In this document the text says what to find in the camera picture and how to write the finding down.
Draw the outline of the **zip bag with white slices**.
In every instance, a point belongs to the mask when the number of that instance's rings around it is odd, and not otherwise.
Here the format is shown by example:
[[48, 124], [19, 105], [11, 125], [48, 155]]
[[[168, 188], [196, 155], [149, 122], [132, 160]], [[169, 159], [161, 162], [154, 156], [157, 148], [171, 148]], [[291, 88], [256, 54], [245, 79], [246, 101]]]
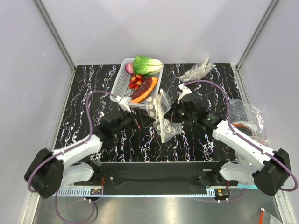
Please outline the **zip bag with white slices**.
[[171, 105], [172, 101], [163, 89], [160, 89], [156, 96], [146, 99], [147, 114], [155, 119], [153, 126], [160, 135], [162, 143], [168, 142], [183, 131], [181, 123], [172, 123], [164, 118], [164, 115], [170, 111]]

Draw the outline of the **green lettuce head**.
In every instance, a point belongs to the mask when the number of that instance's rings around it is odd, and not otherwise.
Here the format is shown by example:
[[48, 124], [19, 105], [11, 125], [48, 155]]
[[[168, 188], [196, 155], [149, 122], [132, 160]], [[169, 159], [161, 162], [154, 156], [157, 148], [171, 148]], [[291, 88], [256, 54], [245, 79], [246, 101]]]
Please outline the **green lettuce head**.
[[162, 62], [158, 59], [137, 56], [133, 60], [133, 70], [140, 75], [153, 75], [162, 69]]

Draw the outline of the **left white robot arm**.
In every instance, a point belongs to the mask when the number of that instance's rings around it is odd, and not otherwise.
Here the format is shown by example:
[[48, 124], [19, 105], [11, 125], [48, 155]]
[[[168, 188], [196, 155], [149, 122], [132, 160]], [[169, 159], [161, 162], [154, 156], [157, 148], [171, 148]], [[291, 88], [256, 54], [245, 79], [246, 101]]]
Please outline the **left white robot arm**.
[[86, 168], [71, 166], [100, 152], [117, 133], [127, 128], [142, 130], [154, 122], [154, 118], [141, 110], [128, 112], [117, 119], [103, 119], [95, 130], [77, 143], [53, 151], [47, 148], [39, 150], [24, 175], [28, 190], [45, 199], [55, 194], [63, 183], [84, 181], [91, 185], [97, 184], [101, 179], [99, 171], [90, 165]]

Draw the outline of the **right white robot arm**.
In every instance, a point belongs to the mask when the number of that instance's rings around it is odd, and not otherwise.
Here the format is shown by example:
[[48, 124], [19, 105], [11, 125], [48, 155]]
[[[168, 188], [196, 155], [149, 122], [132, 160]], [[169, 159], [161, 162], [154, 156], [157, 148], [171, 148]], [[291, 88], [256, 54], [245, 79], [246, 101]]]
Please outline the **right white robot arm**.
[[213, 182], [223, 185], [227, 181], [254, 184], [260, 191], [274, 196], [290, 177], [289, 154], [260, 144], [216, 112], [206, 110], [199, 100], [174, 101], [164, 118], [173, 123], [188, 122], [201, 133], [212, 137], [242, 155], [249, 163], [225, 162], [212, 173]]

